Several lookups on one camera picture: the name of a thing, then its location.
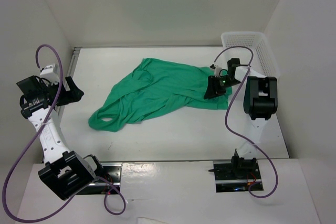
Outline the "green tank top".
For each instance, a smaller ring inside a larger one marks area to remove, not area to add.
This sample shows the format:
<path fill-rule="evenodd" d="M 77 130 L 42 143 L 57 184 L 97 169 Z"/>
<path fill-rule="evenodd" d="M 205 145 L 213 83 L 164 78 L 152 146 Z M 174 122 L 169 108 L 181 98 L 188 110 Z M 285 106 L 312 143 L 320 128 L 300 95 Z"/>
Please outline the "green tank top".
<path fill-rule="evenodd" d="M 115 84 L 103 106 L 88 120 L 97 131 L 117 132 L 126 124 L 166 115 L 184 106 L 226 110 L 228 90 L 220 97 L 205 99 L 210 67 L 144 58 L 126 77 Z"/>

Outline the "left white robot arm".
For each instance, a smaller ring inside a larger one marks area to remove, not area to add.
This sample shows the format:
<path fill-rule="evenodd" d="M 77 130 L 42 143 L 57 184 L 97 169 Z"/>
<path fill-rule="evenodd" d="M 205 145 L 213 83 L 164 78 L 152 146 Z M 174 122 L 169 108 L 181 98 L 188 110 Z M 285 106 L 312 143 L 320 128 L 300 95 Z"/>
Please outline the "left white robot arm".
<path fill-rule="evenodd" d="M 100 181 L 104 176 L 104 168 L 94 155 L 90 155 L 94 163 L 89 164 L 66 146 L 58 114 L 52 105 L 78 102 L 84 92 L 75 85 L 72 77 L 66 77 L 65 80 L 69 90 L 60 83 L 52 84 L 38 76 L 17 82 L 23 93 L 19 102 L 21 114 L 39 133 L 44 152 L 45 167 L 38 172 L 39 178 L 62 200 L 77 194 L 90 183 Z"/>

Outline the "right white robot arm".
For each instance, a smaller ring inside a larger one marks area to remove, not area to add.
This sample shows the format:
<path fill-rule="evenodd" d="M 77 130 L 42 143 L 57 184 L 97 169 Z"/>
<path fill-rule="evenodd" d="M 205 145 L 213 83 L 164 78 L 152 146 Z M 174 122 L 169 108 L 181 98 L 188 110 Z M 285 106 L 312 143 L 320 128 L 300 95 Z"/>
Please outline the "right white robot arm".
<path fill-rule="evenodd" d="M 231 158 L 229 173 L 235 178 L 249 178 L 256 169 L 255 153 L 260 142 L 261 133 L 268 120 L 278 109 L 277 78 L 267 77 L 253 70 L 249 65 L 242 65 L 238 58 L 232 58 L 227 62 L 227 69 L 212 64 L 210 66 L 214 74 L 208 77 L 208 85 L 204 99 L 214 99 L 228 93 L 228 89 L 238 85 L 227 112 L 225 114 L 225 126 L 234 135 L 246 140 L 235 150 Z M 241 88 L 245 88 L 243 110 L 248 115 L 249 127 L 246 133 L 240 134 L 228 126 L 228 114 L 235 98 Z"/>

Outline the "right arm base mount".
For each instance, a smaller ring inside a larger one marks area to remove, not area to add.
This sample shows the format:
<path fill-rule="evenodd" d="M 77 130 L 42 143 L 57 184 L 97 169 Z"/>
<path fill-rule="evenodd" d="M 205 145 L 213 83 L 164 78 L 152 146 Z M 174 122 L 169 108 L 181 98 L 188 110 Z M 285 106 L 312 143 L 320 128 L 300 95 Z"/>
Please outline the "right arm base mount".
<path fill-rule="evenodd" d="M 237 151 L 228 161 L 214 162 L 208 171 L 214 175 L 217 193 L 264 189 L 257 159 L 240 157 Z"/>

